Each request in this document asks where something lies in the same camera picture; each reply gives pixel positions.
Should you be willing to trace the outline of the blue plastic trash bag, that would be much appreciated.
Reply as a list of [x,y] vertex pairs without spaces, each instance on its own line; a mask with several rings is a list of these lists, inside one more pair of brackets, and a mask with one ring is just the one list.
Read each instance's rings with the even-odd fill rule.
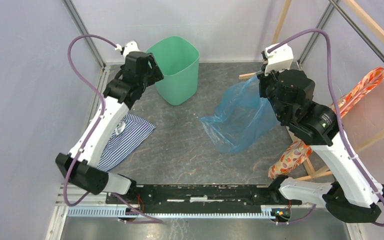
[[206,134],[222,153],[235,154],[279,125],[268,99],[260,97],[259,79],[229,87],[215,107],[214,114],[200,118]]

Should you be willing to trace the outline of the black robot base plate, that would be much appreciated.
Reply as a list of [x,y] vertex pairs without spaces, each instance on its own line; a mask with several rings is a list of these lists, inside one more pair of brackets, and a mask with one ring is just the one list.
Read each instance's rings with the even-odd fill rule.
[[122,199],[143,204],[146,214],[251,214],[261,206],[302,204],[256,184],[144,184],[131,187]]

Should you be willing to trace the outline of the metal slotted rail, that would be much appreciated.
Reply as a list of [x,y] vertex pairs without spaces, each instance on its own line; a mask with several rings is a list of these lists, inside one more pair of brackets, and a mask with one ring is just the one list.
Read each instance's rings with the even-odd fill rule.
[[[275,219],[276,215],[285,218],[288,214],[283,209],[262,207],[257,212],[249,213],[147,213],[147,216],[158,219]],[[140,216],[133,213],[127,206],[75,206],[67,212],[69,217],[106,217],[133,219]]]

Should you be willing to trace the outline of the blue white striped cloth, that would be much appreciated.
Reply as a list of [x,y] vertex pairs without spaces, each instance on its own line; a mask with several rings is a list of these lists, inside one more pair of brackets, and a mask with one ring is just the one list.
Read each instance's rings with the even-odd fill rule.
[[101,154],[97,169],[108,172],[127,159],[147,139],[156,126],[128,113],[116,126]]

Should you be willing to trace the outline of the wooden drying rack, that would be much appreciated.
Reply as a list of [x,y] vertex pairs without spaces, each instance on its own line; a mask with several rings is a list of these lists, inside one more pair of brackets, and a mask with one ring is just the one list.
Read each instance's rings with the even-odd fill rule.
[[[384,44],[384,30],[379,24],[356,1],[346,0],[345,3]],[[337,100],[340,116],[344,117],[364,96],[377,87],[383,79],[384,67],[376,67],[367,73],[349,93]],[[309,159],[313,151],[302,140],[295,137],[293,133],[289,132],[289,135],[292,139],[292,144],[285,150],[280,159],[269,168],[269,178],[274,179],[279,175],[287,175],[301,164],[304,165],[308,175],[300,177],[300,180],[307,181],[333,174],[327,166],[315,171]],[[384,129],[358,146],[356,152],[360,153],[382,139],[384,139]]]

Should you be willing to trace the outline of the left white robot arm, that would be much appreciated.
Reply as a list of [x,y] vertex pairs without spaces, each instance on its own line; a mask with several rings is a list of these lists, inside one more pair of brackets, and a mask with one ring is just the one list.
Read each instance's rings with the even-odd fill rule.
[[66,183],[97,195],[115,192],[125,204],[133,203],[137,190],[132,181],[120,174],[98,169],[104,148],[116,126],[139,100],[146,88],[162,80],[164,75],[152,53],[132,51],[123,68],[103,91],[103,103],[80,140],[69,151],[55,159]]

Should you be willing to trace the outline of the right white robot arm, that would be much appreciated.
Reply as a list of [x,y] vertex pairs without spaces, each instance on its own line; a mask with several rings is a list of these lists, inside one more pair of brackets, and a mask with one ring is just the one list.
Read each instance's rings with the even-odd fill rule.
[[275,178],[269,199],[275,204],[298,200],[323,206],[345,223],[377,224],[384,208],[384,184],[377,182],[351,149],[337,113],[313,101],[315,82],[303,71],[290,69],[256,74],[259,94],[268,99],[277,120],[315,153],[332,174],[332,183],[315,183],[288,176]]

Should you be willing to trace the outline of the green plastic trash bin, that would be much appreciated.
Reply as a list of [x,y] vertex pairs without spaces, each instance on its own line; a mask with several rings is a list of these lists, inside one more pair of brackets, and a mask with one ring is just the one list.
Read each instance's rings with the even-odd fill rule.
[[198,89],[198,49],[180,36],[164,38],[148,50],[163,73],[163,80],[156,82],[160,96],[172,106],[178,106],[191,98]]

